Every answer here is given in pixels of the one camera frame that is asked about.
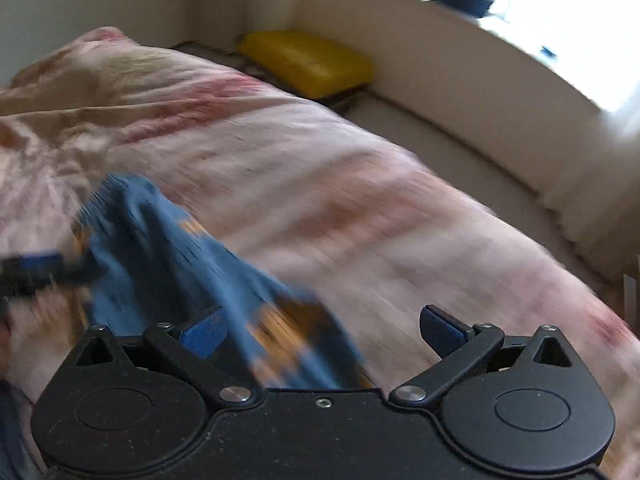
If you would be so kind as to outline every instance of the bed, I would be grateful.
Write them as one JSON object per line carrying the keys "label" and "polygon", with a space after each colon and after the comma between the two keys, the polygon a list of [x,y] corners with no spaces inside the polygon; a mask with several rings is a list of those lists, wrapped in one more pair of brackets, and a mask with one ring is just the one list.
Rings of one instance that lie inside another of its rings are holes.
{"label": "bed", "polygon": [[437,361],[423,305],[529,335],[556,324],[616,415],[604,463],[640,476],[640,343],[541,246],[411,153],[318,104],[180,52],[89,32],[0,92],[0,251],[63,247],[111,172],[153,181],[261,270],[315,290],[386,391]]}

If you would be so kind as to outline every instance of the silver bolt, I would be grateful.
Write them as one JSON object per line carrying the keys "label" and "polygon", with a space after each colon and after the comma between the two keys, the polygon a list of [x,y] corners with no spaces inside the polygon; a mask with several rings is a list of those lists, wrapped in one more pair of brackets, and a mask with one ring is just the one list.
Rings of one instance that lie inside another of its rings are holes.
{"label": "silver bolt", "polygon": [[332,403],[331,399],[316,399],[316,406],[318,408],[330,408],[332,407],[334,404]]}
{"label": "silver bolt", "polygon": [[427,392],[420,386],[413,386],[412,384],[400,386],[395,389],[394,393],[398,399],[404,400],[405,402],[420,402],[427,396]]}
{"label": "silver bolt", "polygon": [[243,386],[228,386],[220,390],[220,399],[225,402],[245,402],[251,399],[251,390]]}

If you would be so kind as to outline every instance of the blue and orange garment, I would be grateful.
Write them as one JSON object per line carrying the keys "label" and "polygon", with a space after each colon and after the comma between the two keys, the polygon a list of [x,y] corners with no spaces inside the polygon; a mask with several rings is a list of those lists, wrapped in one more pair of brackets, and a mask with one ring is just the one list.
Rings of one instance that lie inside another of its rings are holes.
{"label": "blue and orange garment", "polygon": [[371,386],[348,336],[313,294],[237,258],[148,180],[108,176],[75,232],[86,264],[101,275],[90,287],[90,323],[139,335],[154,323],[178,326],[213,310],[197,333],[182,334],[200,357],[231,338],[263,386]]}

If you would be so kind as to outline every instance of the yellow box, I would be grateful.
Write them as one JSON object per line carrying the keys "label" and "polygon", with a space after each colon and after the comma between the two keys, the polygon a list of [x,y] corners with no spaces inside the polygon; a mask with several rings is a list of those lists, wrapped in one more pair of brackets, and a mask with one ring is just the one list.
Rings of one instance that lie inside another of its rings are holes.
{"label": "yellow box", "polygon": [[373,64],[364,54],[306,32],[247,34],[238,52],[308,99],[322,99],[373,79]]}

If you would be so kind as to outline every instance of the bright window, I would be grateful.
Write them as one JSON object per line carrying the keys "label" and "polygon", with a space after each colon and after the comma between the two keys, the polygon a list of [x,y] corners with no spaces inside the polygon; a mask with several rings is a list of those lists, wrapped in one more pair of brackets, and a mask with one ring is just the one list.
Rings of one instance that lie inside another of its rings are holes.
{"label": "bright window", "polygon": [[605,110],[640,80],[640,0],[496,0],[478,22]]}

